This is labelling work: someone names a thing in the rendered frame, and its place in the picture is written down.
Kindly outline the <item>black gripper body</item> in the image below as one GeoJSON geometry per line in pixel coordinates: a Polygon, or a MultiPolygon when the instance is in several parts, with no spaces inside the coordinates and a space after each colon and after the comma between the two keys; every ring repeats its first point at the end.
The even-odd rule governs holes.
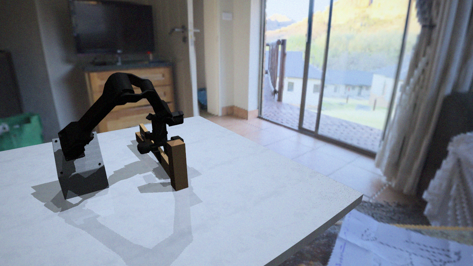
{"type": "Polygon", "coordinates": [[[139,151],[140,154],[149,153],[150,150],[152,150],[152,152],[157,151],[158,147],[160,147],[160,146],[167,147],[167,142],[168,141],[175,141],[175,140],[180,139],[181,141],[184,142],[184,140],[181,137],[179,137],[178,135],[174,136],[174,137],[171,137],[171,140],[167,140],[167,134],[168,134],[167,128],[164,129],[164,130],[160,130],[160,131],[152,130],[152,132],[153,132],[153,139],[154,139],[153,142],[154,142],[154,144],[138,143],[137,144],[137,150],[139,151]]]}

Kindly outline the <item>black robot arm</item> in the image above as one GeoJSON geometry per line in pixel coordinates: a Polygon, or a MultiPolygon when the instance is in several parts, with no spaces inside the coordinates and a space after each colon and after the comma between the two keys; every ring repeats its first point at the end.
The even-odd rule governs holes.
{"type": "Polygon", "coordinates": [[[142,79],[134,74],[116,72],[111,74],[105,82],[101,97],[95,101],[84,116],[76,122],[69,123],[58,132],[65,161],[85,156],[84,146],[93,140],[92,130],[114,107],[129,102],[135,103],[142,98],[148,100],[155,112],[154,115],[149,113],[146,117],[152,121],[153,130],[160,131],[166,129],[167,125],[176,126],[184,123],[184,113],[182,111],[171,112],[167,103],[160,99],[152,81],[142,79]],[[140,87],[142,93],[136,94],[132,85],[140,87]]]}

